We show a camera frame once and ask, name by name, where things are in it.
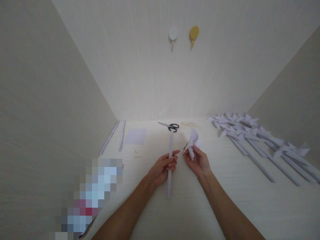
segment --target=rolled paper stick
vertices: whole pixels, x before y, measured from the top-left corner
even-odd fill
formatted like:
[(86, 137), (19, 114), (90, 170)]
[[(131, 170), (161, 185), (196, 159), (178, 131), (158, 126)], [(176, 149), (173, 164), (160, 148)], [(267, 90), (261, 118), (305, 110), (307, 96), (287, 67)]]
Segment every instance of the rolled paper stick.
[[(172, 157), (172, 150), (173, 149), (173, 131), (170, 131), (170, 145), (169, 145), (169, 158)], [(167, 179), (167, 198), (170, 199), (171, 197), (171, 175), (172, 170), (168, 171), (168, 179)]]

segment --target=paper strip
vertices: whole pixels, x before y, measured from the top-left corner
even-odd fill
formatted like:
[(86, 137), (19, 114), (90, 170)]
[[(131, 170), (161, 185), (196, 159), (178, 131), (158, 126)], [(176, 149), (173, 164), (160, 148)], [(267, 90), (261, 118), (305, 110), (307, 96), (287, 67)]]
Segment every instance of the paper strip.
[[(173, 151), (173, 131), (170, 131), (169, 158), (172, 157), (172, 151)], [(171, 197), (171, 175), (172, 175), (172, 170), (169, 170), (168, 179), (167, 179), (167, 198), (169, 199)]]
[(104, 152), (104, 150), (106, 149), (106, 147), (107, 147), (107, 145), (108, 145), (108, 143), (109, 143), (109, 141), (110, 141), (110, 139), (111, 139), (114, 131), (117, 129), (119, 123), (120, 123), (120, 122), (118, 121), (118, 122), (116, 123), (116, 125), (114, 125), (114, 127), (113, 127), (113, 129), (112, 129), (112, 131), (111, 131), (111, 133), (110, 133), (110, 135), (109, 135), (109, 137), (107, 138), (106, 142), (104, 143), (104, 145), (102, 146), (102, 148), (101, 148), (101, 150), (100, 150), (100, 152), (99, 152), (99, 156), (101, 156), (101, 155), (103, 154), (103, 152)]
[(120, 145), (119, 145), (119, 151), (122, 151), (122, 143), (123, 143), (123, 135), (124, 135), (124, 127), (126, 125), (126, 121), (123, 122), (122, 125), (122, 132), (121, 132), (121, 138), (120, 138)]

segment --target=paper scrap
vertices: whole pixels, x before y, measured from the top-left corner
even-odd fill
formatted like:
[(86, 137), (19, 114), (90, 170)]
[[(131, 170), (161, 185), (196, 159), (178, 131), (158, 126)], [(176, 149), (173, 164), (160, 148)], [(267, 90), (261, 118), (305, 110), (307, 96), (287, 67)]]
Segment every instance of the paper scrap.
[(104, 152), (104, 150), (106, 149), (106, 147), (107, 147), (107, 145), (108, 145), (108, 143), (109, 143), (109, 141), (110, 141), (110, 139), (111, 139), (114, 131), (117, 129), (119, 123), (120, 123), (120, 122), (117, 121), (116, 125), (114, 125), (111, 133), (109, 134), (109, 137), (107, 138), (106, 142), (104, 143), (104, 145), (102, 146), (102, 148), (101, 148), (101, 150), (100, 150), (100, 152), (99, 152), (99, 156), (101, 156), (101, 155), (103, 154), (103, 152)]
[(126, 121), (124, 121), (123, 125), (122, 125), (122, 132), (121, 132), (121, 137), (120, 137), (119, 151), (122, 151), (123, 135), (124, 135), (124, 127), (125, 127), (125, 125), (126, 125)]
[(188, 149), (191, 160), (194, 161), (193, 144), (196, 145), (198, 148), (200, 148), (201, 143), (202, 143), (202, 140), (199, 140), (199, 135), (196, 129), (192, 128), (190, 133), (190, 140), (186, 148), (184, 149), (183, 153)]
[(134, 144), (143, 145), (146, 138), (147, 129), (146, 128), (132, 128), (129, 130), (126, 139), (123, 144)]

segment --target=white paper sheet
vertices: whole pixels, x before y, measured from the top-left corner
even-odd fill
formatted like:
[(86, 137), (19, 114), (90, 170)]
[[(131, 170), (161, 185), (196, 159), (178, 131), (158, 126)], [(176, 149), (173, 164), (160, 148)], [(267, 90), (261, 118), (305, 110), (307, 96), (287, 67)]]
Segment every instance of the white paper sheet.
[(123, 144), (143, 145), (146, 138), (147, 129), (133, 128), (130, 129)]
[(191, 160), (194, 161), (193, 144), (196, 145), (198, 148), (200, 148), (201, 143), (202, 143), (202, 140), (199, 140), (199, 135), (198, 135), (196, 129), (192, 128), (191, 133), (190, 133), (190, 140), (189, 140), (185, 150), (183, 151), (183, 153), (188, 149)]

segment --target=white table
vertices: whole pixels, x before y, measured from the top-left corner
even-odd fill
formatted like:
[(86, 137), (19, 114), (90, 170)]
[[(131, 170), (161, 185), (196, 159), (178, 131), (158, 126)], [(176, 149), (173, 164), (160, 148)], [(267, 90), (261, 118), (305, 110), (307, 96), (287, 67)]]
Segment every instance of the white table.
[[(169, 151), (169, 130), (157, 121), (126, 122), (125, 135), (131, 128), (147, 128), (144, 145), (123, 145), (118, 151), (121, 126), (115, 131), (103, 157), (123, 159), (123, 182), (101, 210), (86, 239), (90, 239), (108, 217), (124, 202), (147, 174), (154, 162)], [(297, 180), (296, 187), (268, 159), (248, 149), (272, 174), (271, 183), (227, 137), (205, 118), (161, 120), (180, 125), (174, 134), (173, 149), (186, 145), (195, 127), (202, 139), (210, 166), (227, 194), (266, 239), (317, 239), (320, 236), (320, 185), (310, 184), (282, 159), (277, 161)], [(223, 233), (195, 175), (178, 154), (177, 169), (172, 175), (172, 196), (166, 198), (164, 183), (158, 187), (142, 212), (131, 239), (224, 239)]]

